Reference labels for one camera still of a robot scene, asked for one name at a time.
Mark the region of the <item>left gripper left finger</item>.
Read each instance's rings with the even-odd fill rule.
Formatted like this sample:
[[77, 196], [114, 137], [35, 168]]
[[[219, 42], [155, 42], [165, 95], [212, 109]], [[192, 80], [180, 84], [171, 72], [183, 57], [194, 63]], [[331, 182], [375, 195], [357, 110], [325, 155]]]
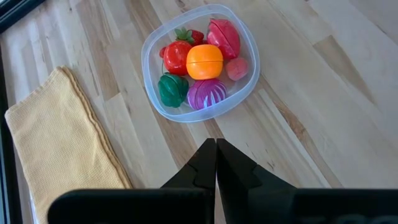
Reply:
[[216, 180], [216, 141], [206, 139], [189, 161], [162, 188], [201, 188], [214, 190]]

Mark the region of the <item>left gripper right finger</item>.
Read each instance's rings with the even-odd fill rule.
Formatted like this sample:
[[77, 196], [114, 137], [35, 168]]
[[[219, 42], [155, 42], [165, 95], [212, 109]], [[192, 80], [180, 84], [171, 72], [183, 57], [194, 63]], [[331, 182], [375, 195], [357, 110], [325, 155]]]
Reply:
[[293, 185], [260, 166], [227, 140], [217, 139], [216, 142], [220, 150], [218, 159], [218, 164], [221, 166], [218, 168], [220, 176], [226, 177], [226, 174], [222, 174], [223, 169], [223, 172], [237, 178], [245, 189], [256, 187], [265, 187], [268, 190], [295, 189]]

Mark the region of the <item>pink spiky ball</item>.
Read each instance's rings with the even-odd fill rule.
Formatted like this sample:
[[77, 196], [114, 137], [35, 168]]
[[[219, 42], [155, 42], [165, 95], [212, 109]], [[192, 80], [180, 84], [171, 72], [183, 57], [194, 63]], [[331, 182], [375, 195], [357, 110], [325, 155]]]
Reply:
[[188, 104], [194, 110], [213, 106], [227, 97], [226, 86], [217, 78], [198, 80], [188, 90]]

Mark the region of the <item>green toy bell pepper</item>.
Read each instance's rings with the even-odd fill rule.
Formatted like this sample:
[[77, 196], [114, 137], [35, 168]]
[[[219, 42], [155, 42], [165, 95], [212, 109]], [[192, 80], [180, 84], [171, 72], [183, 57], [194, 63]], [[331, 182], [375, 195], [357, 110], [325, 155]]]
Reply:
[[184, 77], [166, 72], [158, 82], [158, 89], [165, 106], [178, 108], [187, 97], [189, 82]]

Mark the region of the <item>pink toy peach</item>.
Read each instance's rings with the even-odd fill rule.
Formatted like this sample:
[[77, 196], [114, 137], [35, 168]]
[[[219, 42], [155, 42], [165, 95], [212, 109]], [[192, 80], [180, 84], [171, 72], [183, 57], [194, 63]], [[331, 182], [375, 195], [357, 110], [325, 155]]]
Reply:
[[225, 69], [231, 80], [238, 81], [248, 74], [248, 62], [241, 57], [234, 58], [226, 64]]

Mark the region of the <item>orange toy fruit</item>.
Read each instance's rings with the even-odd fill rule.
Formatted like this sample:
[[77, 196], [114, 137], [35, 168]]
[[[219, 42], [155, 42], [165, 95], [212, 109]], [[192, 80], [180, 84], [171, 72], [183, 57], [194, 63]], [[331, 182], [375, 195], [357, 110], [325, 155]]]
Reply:
[[223, 69], [221, 50], [210, 44], [197, 45], [187, 54], [187, 72], [194, 80], [208, 80], [220, 76]]

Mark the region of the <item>clear plastic tupperware container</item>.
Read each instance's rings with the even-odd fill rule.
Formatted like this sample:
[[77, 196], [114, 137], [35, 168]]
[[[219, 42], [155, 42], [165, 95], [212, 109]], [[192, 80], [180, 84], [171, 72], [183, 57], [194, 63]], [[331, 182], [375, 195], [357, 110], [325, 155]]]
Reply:
[[[209, 108], [194, 110], [187, 101], [178, 108], [165, 106], [161, 102], [157, 84], [162, 74], [167, 71], [159, 57], [160, 49], [171, 43], [176, 28], [194, 28], [206, 32], [211, 18], [227, 19], [238, 30], [241, 43], [239, 56], [248, 61], [248, 74], [234, 82], [223, 72], [220, 80], [226, 85], [226, 99]], [[141, 62], [144, 84], [150, 102], [163, 117], [179, 123], [205, 121], [226, 113], [240, 104], [256, 86], [261, 64], [256, 41], [250, 30], [230, 8], [221, 4], [196, 7], [162, 24], [146, 38], [142, 46]]]

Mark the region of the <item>red toy tomato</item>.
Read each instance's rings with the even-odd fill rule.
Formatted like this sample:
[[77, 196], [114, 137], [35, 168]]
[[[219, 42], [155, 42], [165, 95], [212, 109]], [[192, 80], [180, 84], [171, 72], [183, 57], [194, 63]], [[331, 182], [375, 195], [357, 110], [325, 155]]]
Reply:
[[187, 75], [187, 55], [191, 49], [192, 46], [188, 42], [181, 40], [169, 44], [163, 56], [165, 68], [174, 75]]

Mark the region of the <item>red toy strawberry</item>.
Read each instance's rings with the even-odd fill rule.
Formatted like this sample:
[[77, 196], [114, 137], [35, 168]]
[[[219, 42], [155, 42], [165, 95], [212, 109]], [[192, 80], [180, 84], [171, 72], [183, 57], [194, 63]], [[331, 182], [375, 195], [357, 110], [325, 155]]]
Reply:
[[193, 30], [186, 29], [184, 27], [180, 29], [174, 29], [176, 40], [186, 41], [192, 46], [200, 45], [203, 43], [204, 33]]

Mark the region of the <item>red toy dragon fruit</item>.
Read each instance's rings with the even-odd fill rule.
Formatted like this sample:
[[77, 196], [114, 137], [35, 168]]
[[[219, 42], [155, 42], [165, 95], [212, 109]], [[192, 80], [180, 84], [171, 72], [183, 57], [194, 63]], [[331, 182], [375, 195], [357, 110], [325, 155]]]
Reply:
[[217, 46], [223, 58], [231, 60], [240, 54], [240, 36], [232, 22], [226, 19], [210, 19], [207, 42]]

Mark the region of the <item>yellow folded cloth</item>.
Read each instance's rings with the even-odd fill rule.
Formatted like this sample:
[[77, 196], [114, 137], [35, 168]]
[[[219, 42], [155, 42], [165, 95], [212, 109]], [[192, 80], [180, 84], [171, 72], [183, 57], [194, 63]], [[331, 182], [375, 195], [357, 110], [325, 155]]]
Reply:
[[5, 119], [39, 224], [51, 203], [75, 189], [130, 189], [131, 181], [79, 83], [56, 67], [11, 106]]

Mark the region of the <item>black metal table frame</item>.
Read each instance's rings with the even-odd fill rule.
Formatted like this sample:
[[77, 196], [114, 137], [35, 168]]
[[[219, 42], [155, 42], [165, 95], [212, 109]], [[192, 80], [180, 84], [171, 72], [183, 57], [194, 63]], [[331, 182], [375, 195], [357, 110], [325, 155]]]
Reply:
[[[45, 0], [0, 0], [0, 35]], [[8, 109], [0, 45], [0, 224], [22, 222], [21, 201], [12, 137], [4, 117]]]

